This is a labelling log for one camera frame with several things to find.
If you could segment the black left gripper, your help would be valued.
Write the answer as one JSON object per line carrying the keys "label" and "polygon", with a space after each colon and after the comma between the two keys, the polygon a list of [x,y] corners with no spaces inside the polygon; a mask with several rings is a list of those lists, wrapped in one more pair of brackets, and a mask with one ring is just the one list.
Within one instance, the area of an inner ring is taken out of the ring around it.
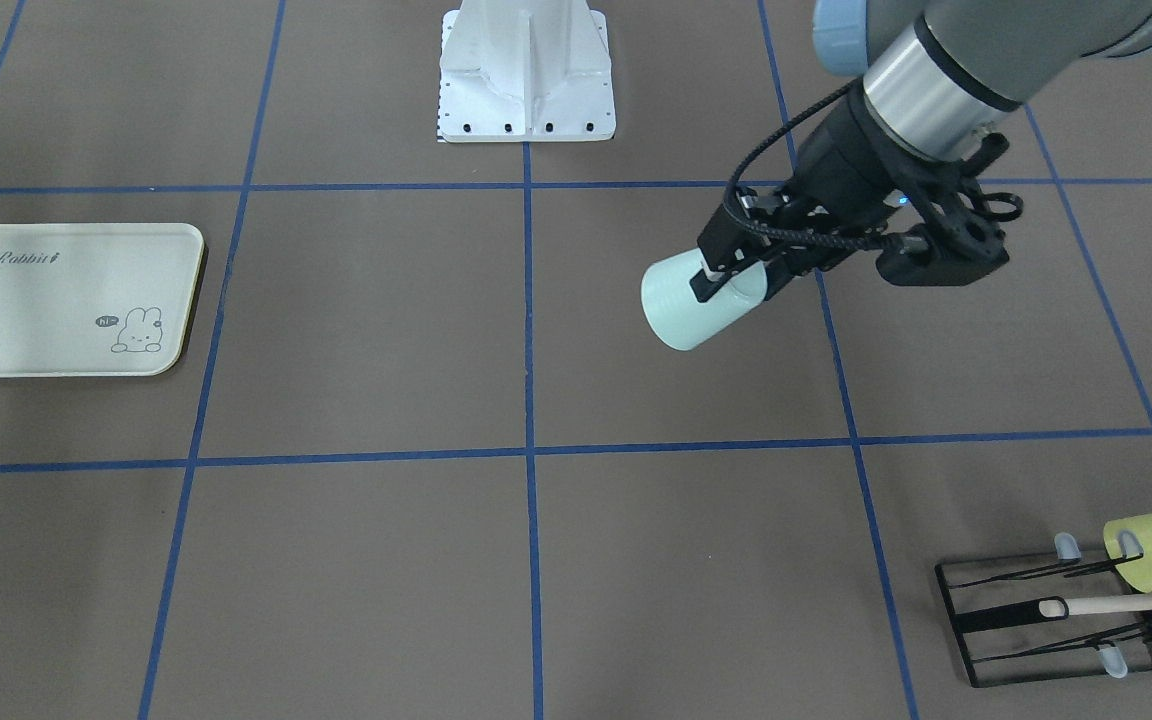
{"label": "black left gripper", "polygon": [[892,245],[892,233],[882,234],[877,228],[890,217],[884,200],[896,188],[882,168],[879,154],[886,149],[886,141],[882,132],[872,137],[877,126],[865,108],[861,85],[838,88],[786,120],[738,161],[736,179],[740,181],[750,165],[776,141],[791,135],[791,129],[835,101],[841,105],[808,137],[786,187],[791,200],[806,200],[810,209],[827,210],[841,228],[858,228],[863,233],[840,236],[776,227],[759,217],[748,215],[741,204],[736,205],[736,217],[718,206],[696,238],[696,247],[702,252],[702,270],[691,276],[689,287],[700,304],[713,300],[737,274],[761,263],[764,251],[791,247],[761,264],[765,273],[763,300],[771,301],[795,279],[835,266],[838,250],[877,251]]}

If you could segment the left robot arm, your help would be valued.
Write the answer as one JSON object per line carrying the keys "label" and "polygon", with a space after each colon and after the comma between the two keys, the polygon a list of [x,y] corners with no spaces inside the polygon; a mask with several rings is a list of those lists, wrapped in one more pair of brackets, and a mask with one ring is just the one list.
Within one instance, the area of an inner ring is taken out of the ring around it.
{"label": "left robot arm", "polygon": [[1001,268],[1023,202],[982,191],[1009,150],[996,123],[1082,58],[1152,51],[1152,1],[819,1],[814,50],[849,82],[738,162],[685,300],[746,275],[771,300],[855,252],[901,287]]}

